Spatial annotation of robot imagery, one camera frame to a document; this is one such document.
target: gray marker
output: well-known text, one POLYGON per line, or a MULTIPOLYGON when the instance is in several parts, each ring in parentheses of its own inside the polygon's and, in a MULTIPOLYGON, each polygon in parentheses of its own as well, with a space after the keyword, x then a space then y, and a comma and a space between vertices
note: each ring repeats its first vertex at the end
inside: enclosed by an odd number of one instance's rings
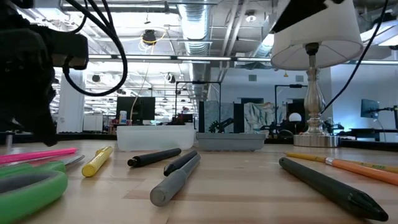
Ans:
POLYGON ((199 164, 200 155, 196 155, 183 167, 172 172, 150 192, 150 201, 159 207, 165 206, 172 197, 185 185, 189 175, 199 164))

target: gray tray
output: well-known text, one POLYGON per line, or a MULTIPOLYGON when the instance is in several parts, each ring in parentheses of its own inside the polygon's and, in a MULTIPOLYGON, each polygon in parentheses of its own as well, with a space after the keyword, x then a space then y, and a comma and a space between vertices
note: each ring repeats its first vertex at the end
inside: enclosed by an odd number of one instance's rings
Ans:
POLYGON ((197 133, 204 151, 255 151, 264 147, 265 134, 197 133))

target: yellow highlighter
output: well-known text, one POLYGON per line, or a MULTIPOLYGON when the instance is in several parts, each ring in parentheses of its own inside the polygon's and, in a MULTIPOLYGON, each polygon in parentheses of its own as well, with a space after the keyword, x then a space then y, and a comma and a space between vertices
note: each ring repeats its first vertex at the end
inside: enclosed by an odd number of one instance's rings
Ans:
POLYGON ((92 177, 94 176, 97 171, 101 168, 104 162, 109 158, 112 154, 113 148, 112 147, 104 147, 99 149, 95 152, 95 157, 89 161, 83 168, 81 169, 81 173, 85 177, 92 177))

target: wall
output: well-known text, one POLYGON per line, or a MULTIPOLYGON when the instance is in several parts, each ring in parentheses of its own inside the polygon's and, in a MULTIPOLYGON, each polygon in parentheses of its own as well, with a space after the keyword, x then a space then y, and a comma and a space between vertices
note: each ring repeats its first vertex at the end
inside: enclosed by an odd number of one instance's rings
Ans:
MULTIPOLYGON (((332 95, 335 96, 351 75, 354 65, 338 65, 331 68, 332 95)), ((378 122, 361 118, 361 100, 369 99, 380 102, 380 108, 398 104, 398 74, 395 66, 361 65, 345 92, 333 104, 333 119, 341 123, 345 131, 350 128, 380 129, 378 122)), ((392 112, 379 113, 379 120, 384 128, 394 129, 392 112)), ((387 133, 387 141, 396 141, 396 134, 387 133)))
MULTIPOLYGON (((240 103, 241 98, 263 98, 264 102, 274 102, 274 86, 296 84, 295 76, 303 75, 304 82, 307 84, 307 74, 303 71, 287 71, 288 77, 284 77, 285 70, 274 71, 272 69, 245 70, 230 68, 225 75, 221 87, 221 102, 240 103), (249 82, 248 75, 257 75, 256 82, 249 82)), ((212 68, 211 76, 214 79, 218 76, 218 69, 212 68)), ((288 87, 278 87, 278 103, 286 102, 288 98, 304 98, 306 88, 290 89, 288 87)), ((216 100, 218 93, 210 88, 209 100, 216 100)))

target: plastic bin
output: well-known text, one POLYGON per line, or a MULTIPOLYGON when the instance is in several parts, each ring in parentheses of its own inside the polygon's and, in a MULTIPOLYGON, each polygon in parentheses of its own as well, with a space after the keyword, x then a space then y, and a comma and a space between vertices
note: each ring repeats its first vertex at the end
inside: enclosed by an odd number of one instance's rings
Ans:
POLYGON ((204 151, 255 151, 264 147, 265 134, 197 133, 204 151))
POLYGON ((179 147, 181 150, 193 146, 193 126, 119 126, 118 147, 122 151, 166 150, 179 147))

